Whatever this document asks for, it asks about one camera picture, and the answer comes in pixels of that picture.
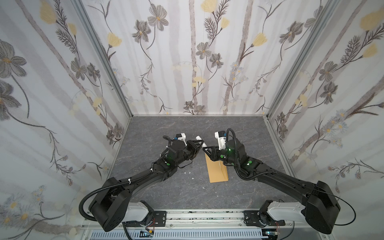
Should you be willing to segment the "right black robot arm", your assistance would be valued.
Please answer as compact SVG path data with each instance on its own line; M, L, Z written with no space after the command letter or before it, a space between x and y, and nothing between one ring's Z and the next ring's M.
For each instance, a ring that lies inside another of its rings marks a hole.
M267 184L295 199L293 203L267 200L246 219L257 227L266 227L280 221L306 222L316 231L331 234L341 207L330 187L324 182L311 183L279 172L266 163L252 158L239 140L230 140L225 146L203 146L211 161L222 161L233 166L244 181Z

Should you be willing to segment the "white glue stick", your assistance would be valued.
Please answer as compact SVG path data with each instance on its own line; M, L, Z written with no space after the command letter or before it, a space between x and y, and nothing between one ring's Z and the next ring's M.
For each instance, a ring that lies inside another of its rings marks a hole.
M201 145L202 148L207 147L206 143L204 142L204 140L200 136L196 136L196 140L199 142L199 144Z

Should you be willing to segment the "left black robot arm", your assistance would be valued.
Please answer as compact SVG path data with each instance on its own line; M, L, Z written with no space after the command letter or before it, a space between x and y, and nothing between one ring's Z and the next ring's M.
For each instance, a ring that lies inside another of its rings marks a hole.
M203 140L170 139L160 157L149 169L132 177L108 179L101 188L87 194L79 204L79 212L90 221L98 222L105 232L110 232L122 222L146 222L149 206L143 201L130 204L140 191L160 183L181 169L185 161L193 161L203 148Z

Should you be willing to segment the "brown kraft envelope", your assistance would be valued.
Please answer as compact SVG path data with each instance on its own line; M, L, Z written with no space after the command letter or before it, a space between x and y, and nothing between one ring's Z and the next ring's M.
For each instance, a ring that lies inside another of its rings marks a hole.
M227 182L229 180L227 167L220 161L212 161L205 154L210 183Z

